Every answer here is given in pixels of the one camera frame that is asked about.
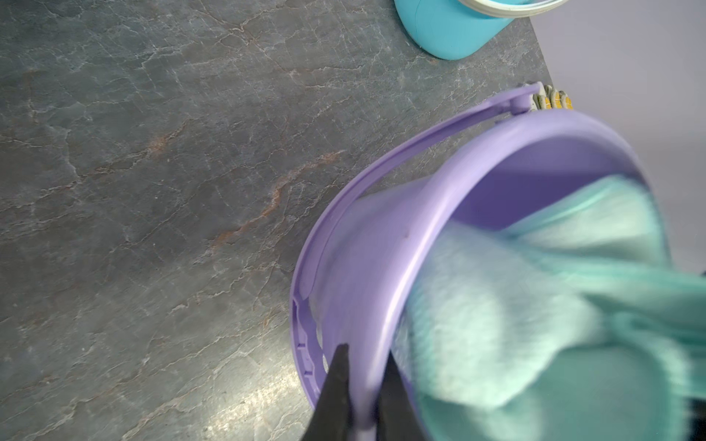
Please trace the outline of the teal plastic bucket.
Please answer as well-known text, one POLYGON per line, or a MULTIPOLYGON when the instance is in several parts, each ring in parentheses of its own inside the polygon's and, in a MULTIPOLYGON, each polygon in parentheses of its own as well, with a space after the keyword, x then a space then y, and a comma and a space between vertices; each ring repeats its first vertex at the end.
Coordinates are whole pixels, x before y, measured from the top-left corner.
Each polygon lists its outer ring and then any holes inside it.
POLYGON ((395 0, 411 40, 447 61, 469 57, 513 20, 549 12, 566 0, 395 0))

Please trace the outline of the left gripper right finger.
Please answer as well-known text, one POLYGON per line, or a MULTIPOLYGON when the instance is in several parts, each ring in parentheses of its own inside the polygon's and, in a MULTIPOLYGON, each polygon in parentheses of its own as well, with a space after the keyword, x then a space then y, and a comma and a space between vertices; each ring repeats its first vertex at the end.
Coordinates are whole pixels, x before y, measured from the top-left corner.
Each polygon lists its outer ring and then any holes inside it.
POLYGON ((379 441, 424 441, 426 439, 392 354, 389 355, 382 379, 377 416, 379 441))

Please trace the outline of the purple plastic bucket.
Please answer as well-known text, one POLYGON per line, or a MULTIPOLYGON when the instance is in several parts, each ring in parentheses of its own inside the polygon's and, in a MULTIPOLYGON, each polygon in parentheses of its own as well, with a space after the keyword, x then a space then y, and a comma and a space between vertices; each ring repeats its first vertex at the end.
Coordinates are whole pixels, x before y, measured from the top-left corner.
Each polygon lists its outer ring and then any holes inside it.
POLYGON ((425 130, 356 176, 310 232, 292 279, 292 350, 312 404, 325 363, 350 349, 349 440, 379 440, 378 396, 400 317, 422 258, 443 225, 497 230, 609 175, 643 180, 634 150, 584 114, 531 115, 538 86, 513 89, 425 130), (483 121, 498 119, 436 173, 375 194, 407 160, 483 121))

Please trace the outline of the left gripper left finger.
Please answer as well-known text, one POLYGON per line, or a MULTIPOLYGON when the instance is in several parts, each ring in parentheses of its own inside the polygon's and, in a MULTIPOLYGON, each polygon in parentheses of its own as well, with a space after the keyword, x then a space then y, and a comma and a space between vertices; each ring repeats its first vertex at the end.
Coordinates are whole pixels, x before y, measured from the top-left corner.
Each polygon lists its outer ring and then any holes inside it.
POLYGON ((324 387, 301 441, 346 441, 349 437, 349 345, 336 348, 324 387))

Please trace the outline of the light green microfiber cloth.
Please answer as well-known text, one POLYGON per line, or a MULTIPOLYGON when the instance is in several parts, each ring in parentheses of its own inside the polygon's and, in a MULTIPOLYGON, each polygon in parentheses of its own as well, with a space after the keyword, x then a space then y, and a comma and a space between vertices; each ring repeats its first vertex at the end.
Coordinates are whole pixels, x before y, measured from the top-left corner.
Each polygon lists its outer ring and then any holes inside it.
POLYGON ((490 233, 448 222, 392 345, 433 440, 687 440, 705 280, 656 204, 608 176, 490 233))

